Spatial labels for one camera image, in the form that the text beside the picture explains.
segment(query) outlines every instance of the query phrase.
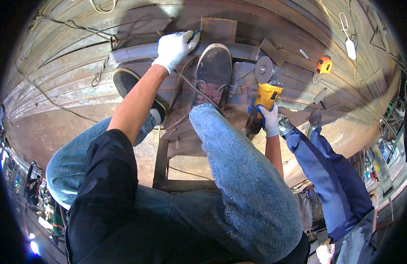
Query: grinding disc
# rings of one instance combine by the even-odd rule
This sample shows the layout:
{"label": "grinding disc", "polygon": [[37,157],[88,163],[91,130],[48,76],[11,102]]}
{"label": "grinding disc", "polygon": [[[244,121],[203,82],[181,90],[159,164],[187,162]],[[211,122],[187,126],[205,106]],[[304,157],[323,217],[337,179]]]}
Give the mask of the grinding disc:
{"label": "grinding disc", "polygon": [[267,83],[270,80],[273,71],[274,68],[272,66],[272,61],[268,56],[260,57],[256,62],[255,75],[256,80],[259,83]]}
{"label": "grinding disc", "polygon": [[317,84],[317,83],[320,82],[320,81],[321,81],[321,75],[320,75],[319,73],[315,72],[315,73],[313,74],[313,76],[312,76],[312,82],[313,82],[314,84]]}

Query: jeans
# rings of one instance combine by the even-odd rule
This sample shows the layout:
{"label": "jeans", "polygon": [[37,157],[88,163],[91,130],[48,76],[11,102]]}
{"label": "jeans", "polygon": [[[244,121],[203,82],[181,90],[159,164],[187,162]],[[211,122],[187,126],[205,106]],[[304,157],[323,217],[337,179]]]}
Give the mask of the jeans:
{"label": "jeans", "polygon": [[310,140],[295,127],[284,136],[319,196],[328,235],[340,240],[372,210],[365,183],[352,164],[333,151],[321,128],[312,131]]}
{"label": "jeans", "polygon": [[[299,243],[303,225],[296,199],[278,171],[211,104],[193,108],[189,119],[219,191],[172,194],[139,185],[135,208],[168,217],[255,262],[273,263],[287,256]],[[108,123],[103,120],[74,138],[48,164],[50,192],[66,208],[84,177],[89,143]],[[153,124],[147,119],[135,145]]]}

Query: white work glove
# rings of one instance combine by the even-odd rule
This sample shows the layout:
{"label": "white work glove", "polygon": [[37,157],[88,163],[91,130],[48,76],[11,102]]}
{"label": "white work glove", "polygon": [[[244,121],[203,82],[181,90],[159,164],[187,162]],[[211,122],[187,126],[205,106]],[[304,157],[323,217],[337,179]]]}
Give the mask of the white work glove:
{"label": "white work glove", "polygon": [[158,58],[154,60],[152,65],[158,64],[164,66],[170,74],[180,61],[198,44],[201,32],[198,32],[190,40],[192,35],[193,31],[189,30],[187,32],[176,32],[162,36],[158,40]]}
{"label": "white work glove", "polygon": [[321,264],[330,263],[333,259],[335,245],[330,244],[331,238],[328,238],[322,242],[316,249],[316,255],[318,256],[319,262]]}
{"label": "white work glove", "polygon": [[378,203],[379,203],[379,197],[378,196],[379,195],[378,195],[377,191],[373,190],[372,192],[369,193],[369,196],[371,198],[371,203],[372,203],[372,206],[374,207],[374,209],[375,210],[378,209]]}
{"label": "white work glove", "polygon": [[278,132],[278,124],[277,124],[277,116],[278,116],[278,106],[277,103],[274,102],[274,107],[271,111],[268,111],[267,108],[264,108],[262,105],[258,104],[256,109],[260,114],[264,117],[264,124],[263,128],[266,133],[266,138],[270,138],[276,135],[279,135]]}

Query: yellow angle grinder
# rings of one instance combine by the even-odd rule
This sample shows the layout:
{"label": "yellow angle grinder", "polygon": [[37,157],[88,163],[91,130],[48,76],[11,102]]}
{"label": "yellow angle grinder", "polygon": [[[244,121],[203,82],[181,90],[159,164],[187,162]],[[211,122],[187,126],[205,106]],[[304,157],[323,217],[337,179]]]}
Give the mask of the yellow angle grinder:
{"label": "yellow angle grinder", "polygon": [[280,67],[268,56],[259,58],[255,66],[256,80],[258,81],[258,94],[253,103],[252,110],[246,122],[246,136],[259,133],[263,124],[263,116],[256,109],[257,105],[263,105],[268,110],[274,107],[274,101],[282,92],[282,84],[278,82]]}

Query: light blue jeans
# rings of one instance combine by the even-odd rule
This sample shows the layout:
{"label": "light blue jeans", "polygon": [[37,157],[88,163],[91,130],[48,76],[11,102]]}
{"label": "light blue jeans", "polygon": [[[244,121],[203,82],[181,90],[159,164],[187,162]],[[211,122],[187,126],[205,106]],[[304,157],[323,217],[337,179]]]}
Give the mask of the light blue jeans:
{"label": "light blue jeans", "polygon": [[[296,199],[278,171],[211,104],[193,108],[189,119],[202,140],[219,191],[172,194],[139,185],[135,208],[209,235],[233,254],[254,262],[274,263],[287,256],[299,243],[303,225]],[[50,160],[48,187],[65,208],[74,201],[85,175],[89,143],[106,131],[109,121],[95,124]],[[149,115],[135,145],[154,124]]]}

